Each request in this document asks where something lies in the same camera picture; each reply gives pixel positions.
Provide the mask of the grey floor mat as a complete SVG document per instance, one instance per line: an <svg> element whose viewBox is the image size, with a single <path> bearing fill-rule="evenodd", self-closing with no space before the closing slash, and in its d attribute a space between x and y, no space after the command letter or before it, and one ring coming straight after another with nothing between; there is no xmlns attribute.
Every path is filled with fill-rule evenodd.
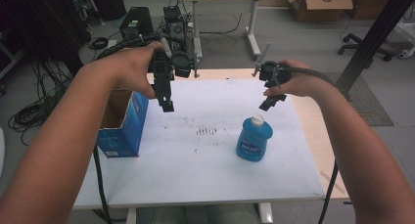
<svg viewBox="0 0 415 224"><path fill-rule="evenodd" d="M393 122L365 79L359 76L343 97L370 126L393 126Z"/></svg>

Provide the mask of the open computer case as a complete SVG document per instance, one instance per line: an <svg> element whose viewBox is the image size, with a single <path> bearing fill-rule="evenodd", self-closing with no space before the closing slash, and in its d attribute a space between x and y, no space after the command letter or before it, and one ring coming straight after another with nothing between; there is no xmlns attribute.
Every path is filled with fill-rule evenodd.
<svg viewBox="0 0 415 224"><path fill-rule="evenodd" d="M174 51L186 52L188 48L186 41L185 21L181 15L179 7L164 7L163 17L165 21L164 32L170 37L170 48Z"/></svg>

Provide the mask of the white device on floor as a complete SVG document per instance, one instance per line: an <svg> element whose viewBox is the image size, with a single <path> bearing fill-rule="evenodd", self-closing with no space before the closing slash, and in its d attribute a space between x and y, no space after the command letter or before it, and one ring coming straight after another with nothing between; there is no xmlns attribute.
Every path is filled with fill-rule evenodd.
<svg viewBox="0 0 415 224"><path fill-rule="evenodd" d="M412 57L414 54L415 54L415 45L412 46L410 49L404 49L404 50L402 50L397 55L397 57L399 59L401 59L401 60L404 60L404 59L408 59L408 58Z"/></svg>

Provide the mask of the black bin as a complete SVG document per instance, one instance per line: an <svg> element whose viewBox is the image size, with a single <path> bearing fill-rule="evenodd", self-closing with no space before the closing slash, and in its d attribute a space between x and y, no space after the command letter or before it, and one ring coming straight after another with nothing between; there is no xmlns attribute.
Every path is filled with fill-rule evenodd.
<svg viewBox="0 0 415 224"><path fill-rule="evenodd" d="M93 0L104 21L121 19L126 15L123 0Z"/></svg>

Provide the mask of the white table mat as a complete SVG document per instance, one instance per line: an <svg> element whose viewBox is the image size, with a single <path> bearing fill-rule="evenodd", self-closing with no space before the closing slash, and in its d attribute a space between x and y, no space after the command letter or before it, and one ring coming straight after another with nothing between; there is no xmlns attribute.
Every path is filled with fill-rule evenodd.
<svg viewBox="0 0 415 224"><path fill-rule="evenodd" d="M324 191L293 104L263 117L273 129L264 158L246 161L236 145L259 111L256 79L175 80L173 112L150 102L138 157L100 157L111 207L318 200Z"/></svg>

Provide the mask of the person's left hand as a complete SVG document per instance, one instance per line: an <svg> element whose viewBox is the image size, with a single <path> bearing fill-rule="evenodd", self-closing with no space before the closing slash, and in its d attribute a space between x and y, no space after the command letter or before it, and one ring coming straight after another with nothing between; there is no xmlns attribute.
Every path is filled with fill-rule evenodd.
<svg viewBox="0 0 415 224"><path fill-rule="evenodd" d="M111 88L137 91L148 99L155 99L147 72L156 51L162 50L160 42L151 42L145 47L125 48L88 65L96 67L99 74L110 79Z"/></svg>

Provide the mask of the brown cabinet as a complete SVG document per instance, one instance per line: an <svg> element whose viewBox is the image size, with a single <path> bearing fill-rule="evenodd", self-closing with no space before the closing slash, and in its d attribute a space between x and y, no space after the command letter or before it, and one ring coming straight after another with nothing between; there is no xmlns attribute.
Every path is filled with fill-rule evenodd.
<svg viewBox="0 0 415 224"><path fill-rule="evenodd" d="M351 0L352 9L346 14L353 20L374 20L383 11L389 0Z"/></svg>

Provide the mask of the open brown cardboard box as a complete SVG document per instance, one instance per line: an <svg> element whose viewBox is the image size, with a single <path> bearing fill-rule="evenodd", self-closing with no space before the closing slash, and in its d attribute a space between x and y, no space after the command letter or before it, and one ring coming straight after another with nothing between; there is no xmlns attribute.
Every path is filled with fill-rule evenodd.
<svg viewBox="0 0 415 224"><path fill-rule="evenodd" d="M343 10L353 8L352 0L288 0L297 22L334 22Z"/></svg>

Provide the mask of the person's right hand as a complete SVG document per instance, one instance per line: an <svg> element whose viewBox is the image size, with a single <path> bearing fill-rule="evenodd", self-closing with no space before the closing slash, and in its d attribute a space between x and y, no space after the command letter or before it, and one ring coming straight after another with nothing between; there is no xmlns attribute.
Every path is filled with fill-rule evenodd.
<svg viewBox="0 0 415 224"><path fill-rule="evenodd" d="M263 92L263 95L291 94L298 97L317 99L326 94L331 88L332 85L321 78L306 73L294 73L288 82L268 88Z"/></svg>

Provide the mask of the black metal stand post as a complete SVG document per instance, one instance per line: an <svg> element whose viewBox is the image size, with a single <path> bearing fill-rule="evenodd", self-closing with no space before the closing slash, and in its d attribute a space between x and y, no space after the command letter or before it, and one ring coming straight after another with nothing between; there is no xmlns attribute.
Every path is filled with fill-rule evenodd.
<svg viewBox="0 0 415 224"><path fill-rule="evenodd" d="M363 70L368 68L376 51L388 38L399 20L415 0L389 0L336 81L337 88L346 94Z"/></svg>

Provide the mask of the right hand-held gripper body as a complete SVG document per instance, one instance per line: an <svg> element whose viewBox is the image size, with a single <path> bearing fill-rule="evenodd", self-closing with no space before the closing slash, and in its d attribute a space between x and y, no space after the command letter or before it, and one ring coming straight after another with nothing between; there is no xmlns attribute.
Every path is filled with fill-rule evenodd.
<svg viewBox="0 0 415 224"><path fill-rule="evenodd" d="M264 86L267 88L274 86L281 87L282 84L291 79L291 74L288 72L288 66L265 60L271 45L271 42L266 43L265 50L256 61L254 72L252 73L252 77L259 75L259 79L265 82Z"/></svg>

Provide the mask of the blue bottle with white cap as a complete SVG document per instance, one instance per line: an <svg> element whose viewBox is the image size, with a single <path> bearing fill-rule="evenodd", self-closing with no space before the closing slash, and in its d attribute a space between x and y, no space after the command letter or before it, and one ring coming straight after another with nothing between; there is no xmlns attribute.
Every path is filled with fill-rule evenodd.
<svg viewBox="0 0 415 224"><path fill-rule="evenodd" d="M246 118L236 146L237 156L248 161L262 160L272 135L273 129L262 115L255 113Z"/></svg>

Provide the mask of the black computer tower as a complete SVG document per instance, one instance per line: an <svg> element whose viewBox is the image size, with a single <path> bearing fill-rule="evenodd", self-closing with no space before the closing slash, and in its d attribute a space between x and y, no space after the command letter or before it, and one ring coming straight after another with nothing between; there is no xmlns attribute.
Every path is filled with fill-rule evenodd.
<svg viewBox="0 0 415 224"><path fill-rule="evenodd" d="M139 35L148 35L154 31L148 7L132 7L126 14L121 26L120 34L124 40L138 38Z"/></svg>

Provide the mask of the blue cardboard box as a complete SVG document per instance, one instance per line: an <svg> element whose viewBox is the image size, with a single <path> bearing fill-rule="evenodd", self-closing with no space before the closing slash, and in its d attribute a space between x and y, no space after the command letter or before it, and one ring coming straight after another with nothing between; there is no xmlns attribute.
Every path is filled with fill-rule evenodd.
<svg viewBox="0 0 415 224"><path fill-rule="evenodd" d="M113 90L97 137L107 157L137 157L149 100L138 92Z"/></svg>

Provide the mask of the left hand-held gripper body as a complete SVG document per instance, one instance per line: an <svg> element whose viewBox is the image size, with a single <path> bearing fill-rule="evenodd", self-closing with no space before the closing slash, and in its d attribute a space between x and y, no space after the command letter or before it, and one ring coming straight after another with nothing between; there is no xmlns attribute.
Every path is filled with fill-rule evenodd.
<svg viewBox="0 0 415 224"><path fill-rule="evenodd" d="M162 49L155 51L149 72L154 76L154 84L171 81L176 76L188 78L191 71L198 77L198 59L182 50L172 50L170 37L161 39Z"/></svg>

